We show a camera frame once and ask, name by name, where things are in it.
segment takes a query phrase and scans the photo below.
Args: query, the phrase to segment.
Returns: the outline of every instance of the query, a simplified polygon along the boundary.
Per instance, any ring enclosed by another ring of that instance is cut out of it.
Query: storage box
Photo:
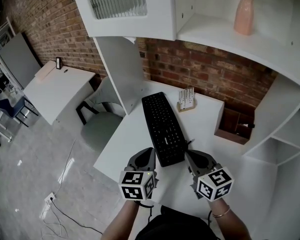
[[[221,118],[218,119],[214,135],[239,144],[246,144],[250,140],[252,128],[245,124],[254,124],[255,115],[244,114],[224,107]]]

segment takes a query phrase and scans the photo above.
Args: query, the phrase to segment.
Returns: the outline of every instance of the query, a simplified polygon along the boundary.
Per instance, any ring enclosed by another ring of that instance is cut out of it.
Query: forearm
[[[209,205],[213,215],[222,215],[229,209],[222,198],[209,202]],[[216,217],[215,219],[225,240],[251,240],[246,225],[232,210],[224,216]]]
[[[134,201],[126,201],[118,215],[106,228],[101,240],[127,240],[134,225],[138,210],[138,204]]]

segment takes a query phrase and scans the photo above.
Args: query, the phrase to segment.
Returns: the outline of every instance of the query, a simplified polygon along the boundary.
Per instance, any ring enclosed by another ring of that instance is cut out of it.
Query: vase
[[[242,35],[252,34],[254,24],[254,0],[240,0],[234,20],[234,30]]]

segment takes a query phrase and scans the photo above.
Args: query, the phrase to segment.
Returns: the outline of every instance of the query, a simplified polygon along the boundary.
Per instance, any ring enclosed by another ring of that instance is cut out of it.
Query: keyboard
[[[151,140],[162,167],[185,159],[186,140],[163,92],[142,98]]]

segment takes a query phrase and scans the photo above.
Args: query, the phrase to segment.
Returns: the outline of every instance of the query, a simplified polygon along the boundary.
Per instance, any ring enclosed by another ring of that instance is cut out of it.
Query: red brick wall
[[[25,34],[42,64],[61,57],[66,66],[95,72],[95,80],[106,76],[75,0],[4,0],[2,18],[6,16],[16,32]]]
[[[256,108],[277,73],[250,59],[184,41],[138,38],[147,79]]]
[[[61,57],[63,64],[107,75],[93,40],[88,37],[75,0],[5,0],[17,32],[28,38],[42,64]],[[212,47],[182,41],[138,39],[145,77],[254,109],[276,74],[249,59]]]

